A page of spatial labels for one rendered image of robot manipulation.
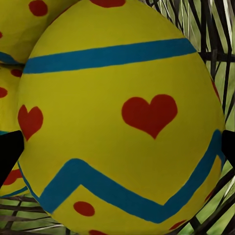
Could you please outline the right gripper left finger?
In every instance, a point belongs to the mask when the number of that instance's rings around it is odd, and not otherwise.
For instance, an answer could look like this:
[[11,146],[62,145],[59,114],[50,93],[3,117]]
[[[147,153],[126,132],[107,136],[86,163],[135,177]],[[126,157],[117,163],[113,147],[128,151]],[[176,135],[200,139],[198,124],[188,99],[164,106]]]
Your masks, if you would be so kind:
[[24,138],[21,131],[0,136],[0,188],[10,174],[24,150]]

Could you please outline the wicker basket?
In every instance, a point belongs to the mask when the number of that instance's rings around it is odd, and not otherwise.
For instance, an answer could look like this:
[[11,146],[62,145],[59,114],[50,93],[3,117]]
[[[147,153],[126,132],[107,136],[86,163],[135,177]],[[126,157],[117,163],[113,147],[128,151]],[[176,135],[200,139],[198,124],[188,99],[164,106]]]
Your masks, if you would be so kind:
[[[141,2],[154,7],[157,11],[162,13],[162,10],[158,6],[159,0],[153,0],[153,3],[150,3],[149,0],[140,0]],[[211,76],[213,81],[215,82],[215,76],[217,74],[217,71],[219,69],[221,62],[227,62],[226,65],[226,73],[225,73],[225,86],[224,86],[224,95],[223,95],[223,114],[225,114],[225,107],[226,107],[226,97],[227,97],[227,89],[228,89],[228,79],[229,79],[229,70],[230,70],[230,63],[235,63],[235,54],[232,54],[232,27],[233,27],[233,13],[235,16],[235,0],[214,0],[217,12],[219,14],[219,18],[227,39],[228,43],[228,53],[224,53],[224,49],[220,40],[219,32],[217,30],[217,26],[215,24],[215,20],[212,14],[212,0],[200,0],[201,1],[201,23],[199,21],[199,17],[194,5],[193,0],[188,0],[188,39],[190,41],[190,9],[193,12],[193,15],[195,17],[197,26],[199,28],[199,31],[201,33],[201,51],[198,53],[200,54],[201,58],[204,60],[205,64],[206,61],[211,61]],[[167,0],[162,0],[163,5],[167,12],[167,18],[173,23],[172,18],[168,12],[167,8]],[[181,32],[184,33],[184,18],[183,18],[183,11],[182,11],[182,27],[180,24],[180,21],[178,19],[179,17],[179,7],[180,7],[180,0],[169,0],[171,7],[173,9],[173,12],[175,14],[175,24],[177,28],[180,28]],[[211,52],[208,50],[208,46],[206,43],[206,25],[208,26],[208,33],[209,33],[209,39],[210,39],[210,45],[211,45]],[[216,62],[219,62],[218,67],[216,68]],[[230,112],[235,105],[235,90],[233,93],[233,97],[230,103],[230,107],[226,116],[225,123],[227,122]],[[227,194],[233,187],[235,183],[235,169],[232,168],[225,176],[223,176],[216,188],[213,191],[212,196],[208,200],[208,202],[231,180],[227,191],[225,192],[221,202],[219,203],[218,207],[216,208],[215,212],[202,224],[198,221],[196,216],[193,216],[192,219],[178,227],[177,229],[171,231],[170,233],[167,233],[165,235],[177,235],[188,223],[191,224],[191,226],[194,229],[194,232],[191,235],[208,235],[207,231],[213,226],[213,224],[235,203],[235,193],[224,203]],[[24,222],[24,221],[40,221],[39,219],[30,219],[30,218],[22,218],[17,217],[18,211],[24,211],[24,212],[38,212],[38,213],[46,213],[44,209],[41,206],[36,207],[22,207],[21,203],[24,202],[35,202],[34,197],[25,197],[23,196],[12,196],[12,197],[4,197],[3,199],[8,200],[15,200],[19,201],[19,204],[17,206],[12,205],[3,205],[0,204],[0,209],[5,210],[13,210],[12,215],[0,215],[0,221],[7,221],[5,227],[3,229],[0,229],[0,235],[51,235],[51,234],[42,234],[42,233],[35,233],[31,231],[38,231],[38,230],[44,230],[44,229],[51,229],[51,228],[58,228],[58,227],[64,227],[63,224],[60,223],[54,223],[53,226],[48,227],[39,227],[39,228],[33,228],[33,229],[25,229],[25,230],[11,230],[12,224],[16,221]],[[66,228],[65,235],[70,235],[70,229]],[[235,235],[235,214],[228,223],[227,227],[224,229],[221,235]]]

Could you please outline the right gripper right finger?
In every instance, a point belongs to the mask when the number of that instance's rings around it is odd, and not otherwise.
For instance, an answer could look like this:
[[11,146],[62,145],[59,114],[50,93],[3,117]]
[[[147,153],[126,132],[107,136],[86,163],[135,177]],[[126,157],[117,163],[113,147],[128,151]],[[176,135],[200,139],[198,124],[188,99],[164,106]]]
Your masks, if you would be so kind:
[[235,169],[235,131],[224,130],[222,134],[222,152]]

